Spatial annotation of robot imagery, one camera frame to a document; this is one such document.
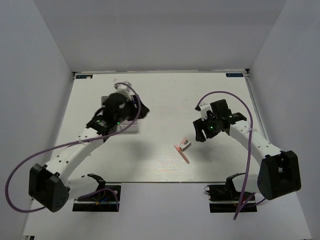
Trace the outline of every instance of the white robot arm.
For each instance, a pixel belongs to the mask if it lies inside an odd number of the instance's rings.
[[[200,104],[196,110],[201,118],[193,122],[196,141],[204,142],[220,132],[226,132],[248,150],[250,124],[241,113],[232,113],[225,99]],[[260,193],[272,200],[295,192],[301,188],[298,157],[293,151],[282,151],[272,145],[258,132],[252,132],[251,155],[260,165],[259,174],[249,174],[245,191]],[[244,173],[226,179],[225,192],[217,191],[234,199],[239,196],[244,184]]]
[[[69,199],[78,198],[105,187],[106,182],[103,178],[93,173],[76,179],[69,179],[69,177],[92,151],[108,139],[108,135],[117,131],[118,124],[125,120],[132,121],[137,117],[137,96],[130,95],[130,90],[125,86],[115,85],[115,88],[115,93],[110,94],[78,136],[80,144],[68,146],[43,166],[35,164],[31,168],[29,195],[51,212],[60,210]],[[140,103],[138,119],[143,119],[149,109],[141,100]],[[105,138],[88,140],[101,136]]]

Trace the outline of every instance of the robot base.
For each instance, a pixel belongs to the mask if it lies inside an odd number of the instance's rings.
[[[239,202],[239,192],[227,190],[224,183],[216,183],[205,187],[205,191],[209,195],[210,213],[235,213]],[[250,192],[244,193],[243,202],[251,195]],[[255,206],[255,197],[245,205],[241,210],[243,213],[257,212]]]
[[[118,204],[120,207],[120,185],[106,185],[105,187],[116,192]],[[115,196],[108,191],[101,191],[89,197],[75,199],[73,203],[73,212],[118,212]]]

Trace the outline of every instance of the white wall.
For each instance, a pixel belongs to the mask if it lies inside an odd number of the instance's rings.
[[[32,0],[1,1],[0,33],[0,234],[18,240],[26,214],[9,207],[5,183],[25,157],[54,144],[72,72]],[[31,165],[23,166],[10,185],[13,202],[23,209],[30,206]]]
[[[289,0],[250,71],[269,137],[299,157],[297,196],[315,240],[320,239],[319,56],[320,1]]]
[[[74,72],[250,68],[286,0],[34,0]]]

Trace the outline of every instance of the white table surface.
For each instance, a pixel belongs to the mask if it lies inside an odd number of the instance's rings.
[[[243,78],[226,78],[224,73],[128,73],[76,79],[57,144],[77,138],[100,107],[101,96],[113,92],[114,78],[130,81],[151,112],[141,121],[138,134],[110,138],[83,161],[72,177],[95,173],[107,182],[122,182],[120,211],[72,212],[73,201],[69,200],[56,213],[47,209],[30,213],[25,236],[35,236],[36,240],[310,238],[295,193],[265,202],[258,212],[240,213],[237,221],[233,221],[233,213],[210,213],[208,195],[204,193],[206,183],[225,181],[226,177],[243,172],[247,151],[225,133],[205,143],[195,142],[192,122],[200,114],[194,107],[209,91],[230,91],[248,104],[254,127],[260,131]],[[205,101],[223,98],[233,112],[248,117],[241,103],[231,96],[216,94]],[[185,152],[190,164],[173,147],[184,137],[192,141]],[[250,171],[259,171],[254,160]],[[34,202],[32,208],[37,207],[40,204]]]
[[[88,156],[71,178],[94,173],[107,182],[220,182],[244,172],[247,150],[226,133],[204,143],[195,141],[193,121],[200,118],[194,108],[211,91],[230,91],[242,98],[253,113],[254,128],[259,125],[243,77],[225,73],[126,73],[94,74],[91,79],[75,79],[56,144],[74,141],[94,112],[101,96],[114,92],[114,79],[130,81],[150,109],[140,121],[140,131],[111,137]],[[226,99],[233,113],[249,116],[232,96],[214,94],[206,103]],[[188,137],[192,146],[185,151],[190,164],[173,147]],[[259,166],[253,159],[251,173]]]

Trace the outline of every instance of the zip tie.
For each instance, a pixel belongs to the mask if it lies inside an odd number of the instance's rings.
[[[252,133],[253,133],[253,132],[256,132],[256,131],[258,131],[258,130],[257,130],[256,128],[250,128],[250,127],[249,127],[249,129],[248,129],[248,131],[246,132],[246,134],[249,133],[250,131],[252,131]]]
[[[81,140],[80,137],[78,137],[78,142],[79,142],[79,144],[85,145],[85,143]]]
[[[78,142],[79,142],[79,144],[85,145],[85,143],[81,140],[80,137],[78,137]]]

